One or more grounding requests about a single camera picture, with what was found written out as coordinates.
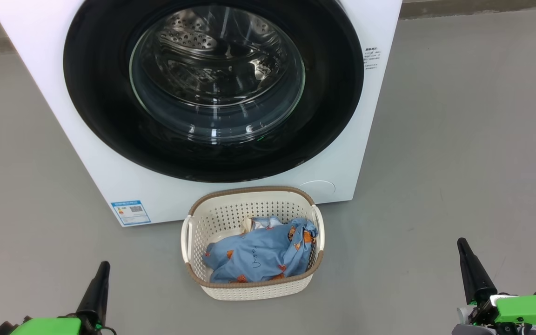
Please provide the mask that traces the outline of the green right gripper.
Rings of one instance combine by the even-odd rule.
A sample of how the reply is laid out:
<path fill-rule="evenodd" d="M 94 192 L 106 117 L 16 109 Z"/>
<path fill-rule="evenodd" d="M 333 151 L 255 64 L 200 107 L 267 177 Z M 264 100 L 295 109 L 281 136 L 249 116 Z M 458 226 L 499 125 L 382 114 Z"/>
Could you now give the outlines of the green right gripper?
<path fill-rule="evenodd" d="M 497 294 L 498 290 L 466 238 L 457 240 L 467 307 L 459 308 L 454 335 L 536 335 L 536 292 Z"/>

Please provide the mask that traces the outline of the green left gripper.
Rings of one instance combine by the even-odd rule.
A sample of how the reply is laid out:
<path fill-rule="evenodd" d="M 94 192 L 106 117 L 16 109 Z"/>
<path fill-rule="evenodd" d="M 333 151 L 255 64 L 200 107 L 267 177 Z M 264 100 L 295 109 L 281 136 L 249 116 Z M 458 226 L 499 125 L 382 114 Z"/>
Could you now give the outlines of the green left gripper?
<path fill-rule="evenodd" d="M 105 326 L 110 276 L 110 263 L 102 261 L 91 280 L 76 315 L 57 318 L 24 318 L 21 324 L 3 322 L 0 335 L 114 335 Z"/>

